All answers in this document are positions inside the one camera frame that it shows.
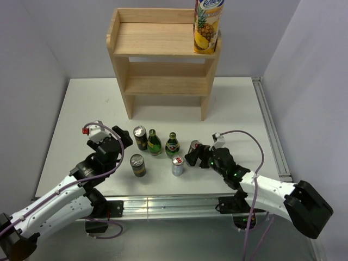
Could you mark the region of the pineapple juice carton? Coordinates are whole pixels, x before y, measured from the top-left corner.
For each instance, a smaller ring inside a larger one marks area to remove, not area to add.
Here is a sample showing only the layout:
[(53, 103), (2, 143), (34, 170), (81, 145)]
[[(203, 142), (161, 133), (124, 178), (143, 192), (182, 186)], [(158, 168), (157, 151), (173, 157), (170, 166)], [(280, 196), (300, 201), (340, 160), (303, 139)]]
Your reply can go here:
[(194, 12), (194, 52), (213, 54), (218, 39), (224, 0), (197, 0)]

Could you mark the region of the green glass bottle right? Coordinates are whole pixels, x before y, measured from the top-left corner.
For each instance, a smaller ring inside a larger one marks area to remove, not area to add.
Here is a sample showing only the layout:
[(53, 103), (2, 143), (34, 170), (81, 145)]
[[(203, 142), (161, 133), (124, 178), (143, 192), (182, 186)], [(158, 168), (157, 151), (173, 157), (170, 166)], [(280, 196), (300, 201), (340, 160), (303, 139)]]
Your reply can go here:
[(177, 140), (177, 135), (175, 132), (169, 134), (169, 139), (165, 145), (165, 152), (169, 158), (172, 158), (175, 154), (178, 154), (180, 151), (180, 144)]

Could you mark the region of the right side aluminium rail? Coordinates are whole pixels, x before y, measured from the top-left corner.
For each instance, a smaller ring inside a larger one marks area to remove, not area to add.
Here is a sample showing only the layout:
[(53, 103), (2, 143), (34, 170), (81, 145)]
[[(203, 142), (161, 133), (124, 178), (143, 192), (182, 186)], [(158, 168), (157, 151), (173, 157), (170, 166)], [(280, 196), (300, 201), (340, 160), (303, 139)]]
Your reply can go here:
[(278, 133), (271, 115), (271, 111), (264, 94), (262, 86), (262, 77), (252, 77), (251, 79), (262, 112), (266, 132), (269, 138), (280, 180), (284, 182), (293, 182), (293, 177), (289, 171), (288, 164), (281, 146), (281, 142), (278, 137)]

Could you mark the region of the black can front left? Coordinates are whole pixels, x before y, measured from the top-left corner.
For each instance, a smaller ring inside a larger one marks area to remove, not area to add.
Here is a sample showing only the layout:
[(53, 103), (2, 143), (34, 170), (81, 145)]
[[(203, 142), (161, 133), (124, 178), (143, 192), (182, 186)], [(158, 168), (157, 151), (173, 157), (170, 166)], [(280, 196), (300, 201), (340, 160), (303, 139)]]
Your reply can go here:
[(143, 177), (146, 174), (145, 160), (142, 155), (132, 155), (130, 158), (130, 165), (135, 176)]

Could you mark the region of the black can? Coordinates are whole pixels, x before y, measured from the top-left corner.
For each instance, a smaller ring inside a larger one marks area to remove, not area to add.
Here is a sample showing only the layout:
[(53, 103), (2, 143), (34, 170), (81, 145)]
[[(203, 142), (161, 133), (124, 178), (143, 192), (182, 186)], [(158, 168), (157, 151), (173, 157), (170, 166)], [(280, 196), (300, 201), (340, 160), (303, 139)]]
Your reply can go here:
[(130, 165), (135, 176), (143, 177), (146, 174), (145, 160), (142, 155), (132, 155), (130, 158)]
[(147, 132), (144, 126), (137, 126), (133, 130), (135, 142), (141, 151), (147, 150)]

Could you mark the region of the green glass bottle left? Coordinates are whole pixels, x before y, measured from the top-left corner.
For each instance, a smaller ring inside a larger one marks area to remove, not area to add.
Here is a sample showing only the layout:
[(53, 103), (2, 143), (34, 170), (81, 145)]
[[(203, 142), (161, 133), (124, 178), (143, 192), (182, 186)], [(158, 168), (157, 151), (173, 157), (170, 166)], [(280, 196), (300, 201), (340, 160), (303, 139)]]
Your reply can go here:
[(155, 129), (149, 130), (149, 136), (147, 139), (147, 149), (153, 156), (161, 154), (161, 141), (158, 138)]

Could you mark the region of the green glass bottle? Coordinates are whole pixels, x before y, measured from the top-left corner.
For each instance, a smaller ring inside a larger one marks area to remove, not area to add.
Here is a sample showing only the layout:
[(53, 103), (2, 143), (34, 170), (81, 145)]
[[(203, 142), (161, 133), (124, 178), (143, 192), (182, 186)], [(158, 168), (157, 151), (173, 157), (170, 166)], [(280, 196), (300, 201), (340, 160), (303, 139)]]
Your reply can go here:
[(161, 141), (158, 138), (155, 129), (149, 130), (149, 136), (147, 139), (147, 149), (153, 156), (161, 154)]
[(172, 158), (175, 154), (178, 154), (180, 151), (180, 144), (177, 140), (177, 135), (175, 132), (169, 134), (169, 139), (165, 145), (165, 152), (169, 158)]

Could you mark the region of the silver red-top can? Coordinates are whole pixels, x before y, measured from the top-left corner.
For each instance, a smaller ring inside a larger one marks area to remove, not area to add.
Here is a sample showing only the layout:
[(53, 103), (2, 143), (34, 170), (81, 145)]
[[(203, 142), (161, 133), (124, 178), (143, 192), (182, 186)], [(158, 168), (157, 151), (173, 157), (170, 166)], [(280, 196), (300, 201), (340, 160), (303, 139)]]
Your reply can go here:
[(180, 154), (176, 154), (172, 157), (172, 174), (174, 176), (180, 176), (183, 173), (184, 160)]
[(193, 140), (190, 144), (188, 154), (196, 153), (196, 149), (197, 149), (199, 144), (201, 144), (201, 142), (199, 140)]

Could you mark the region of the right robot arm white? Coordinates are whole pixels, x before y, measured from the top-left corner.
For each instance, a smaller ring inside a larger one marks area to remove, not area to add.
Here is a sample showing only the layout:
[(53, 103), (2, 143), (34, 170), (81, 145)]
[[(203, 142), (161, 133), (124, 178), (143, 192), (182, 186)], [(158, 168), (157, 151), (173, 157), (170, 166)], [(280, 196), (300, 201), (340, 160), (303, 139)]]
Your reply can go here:
[(333, 208), (306, 181), (281, 182), (258, 176), (234, 161), (227, 148), (198, 144), (185, 155), (190, 166), (213, 169), (236, 192), (235, 205), (241, 212), (264, 210), (292, 222), (303, 235), (316, 239), (333, 215)]

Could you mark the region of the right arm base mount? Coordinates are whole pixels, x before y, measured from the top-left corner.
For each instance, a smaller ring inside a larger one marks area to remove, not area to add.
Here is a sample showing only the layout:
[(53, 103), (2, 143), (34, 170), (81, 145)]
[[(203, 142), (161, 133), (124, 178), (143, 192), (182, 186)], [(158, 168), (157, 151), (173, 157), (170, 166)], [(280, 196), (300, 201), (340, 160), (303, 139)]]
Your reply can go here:
[(244, 231), (247, 228), (251, 207), (244, 198), (237, 195), (219, 197), (215, 210), (220, 214), (231, 214), (233, 224), (238, 230)]

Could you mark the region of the wooden two-tier shelf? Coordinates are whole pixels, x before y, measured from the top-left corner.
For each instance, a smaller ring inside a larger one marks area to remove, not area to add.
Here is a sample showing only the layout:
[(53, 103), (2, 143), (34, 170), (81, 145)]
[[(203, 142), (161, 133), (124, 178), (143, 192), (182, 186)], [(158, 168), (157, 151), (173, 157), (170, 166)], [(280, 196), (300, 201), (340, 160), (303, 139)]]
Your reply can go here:
[(186, 95), (201, 99), (205, 120), (222, 38), (213, 54), (194, 52), (193, 9), (116, 8), (107, 50), (129, 119), (139, 95)]

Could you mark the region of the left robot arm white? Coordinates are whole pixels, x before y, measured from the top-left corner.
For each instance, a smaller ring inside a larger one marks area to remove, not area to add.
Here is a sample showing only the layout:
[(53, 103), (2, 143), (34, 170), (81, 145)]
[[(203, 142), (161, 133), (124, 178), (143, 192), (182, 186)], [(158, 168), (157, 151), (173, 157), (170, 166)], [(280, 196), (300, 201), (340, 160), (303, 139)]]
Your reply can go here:
[(6, 260), (25, 260), (49, 232), (105, 213), (106, 200), (96, 186), (120, 167), (133, 140), (128, 131), (100, 121), (87, 123), (82, 132), (93, 153), (38, 200), (11, 215), (1, 213), (1, 249)]

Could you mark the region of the black can rear left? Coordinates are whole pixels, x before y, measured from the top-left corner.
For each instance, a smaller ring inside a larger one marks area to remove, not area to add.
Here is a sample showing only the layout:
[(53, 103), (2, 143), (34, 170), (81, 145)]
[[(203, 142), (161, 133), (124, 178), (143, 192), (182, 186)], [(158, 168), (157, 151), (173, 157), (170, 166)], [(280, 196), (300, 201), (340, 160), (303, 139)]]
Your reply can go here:
[(135, 142), (141, 151), (147, 150), (147, 132), (144, 126), (137, 126), (133, 130)]

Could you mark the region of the aluminium rail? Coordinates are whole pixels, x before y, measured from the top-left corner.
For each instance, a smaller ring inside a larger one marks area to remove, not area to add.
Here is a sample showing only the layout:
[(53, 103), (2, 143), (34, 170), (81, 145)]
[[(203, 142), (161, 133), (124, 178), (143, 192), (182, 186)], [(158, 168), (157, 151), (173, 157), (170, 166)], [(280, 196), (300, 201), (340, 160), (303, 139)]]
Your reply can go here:
[[(106, 201), (122, 200), (124, 210), (122, 217), (112, 218), (118, 220), (149, 220), (149, 219), (183, 219), (183, 218), (208, 218), (217, 217), (215, 210), (218, 198), (233, 196), (233, 194), (210, 195), (176, 195), (176, 196), (106, 196)], [(57, 211), (44, 223), (62, 218), (74, 220), (89, 216), (93, 207), (86, 197), (72, 200), (61, 210)]]
[(252, 77), (251, 79), (262, 112), (266, 132), (269, 138), (280, 180), (284, 182), (293, 182), (293, 177), (289, 171), (288, 164), (281, 146), (281, 142), (278, 137), (278, 133), (271, 115), (271, 111), (264, 94), (262, 86), (262, 77)]

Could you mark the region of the front aluminium rail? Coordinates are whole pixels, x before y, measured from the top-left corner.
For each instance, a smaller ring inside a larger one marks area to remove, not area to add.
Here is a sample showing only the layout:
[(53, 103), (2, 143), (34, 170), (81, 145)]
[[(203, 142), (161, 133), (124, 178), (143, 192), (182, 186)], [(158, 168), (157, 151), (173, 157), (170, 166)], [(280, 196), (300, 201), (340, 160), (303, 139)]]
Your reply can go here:
[[(215, 210), (218, 198), (233, 196), (233, 194), (210, 195), (176, 195), (176, 196), (106, 196), (106, 201), (122, 200), (124, 210), (122, 217), (112, 218), (118, 220), (149, 220), (149, 219), (183, 219), (183, 218), (208, 218), (217, 217)], [(72, 200), (61, 210), (57, 211), (44, 223), (62, 218), (74, 220), (89, 216), (93, 207), (86, 197)]]

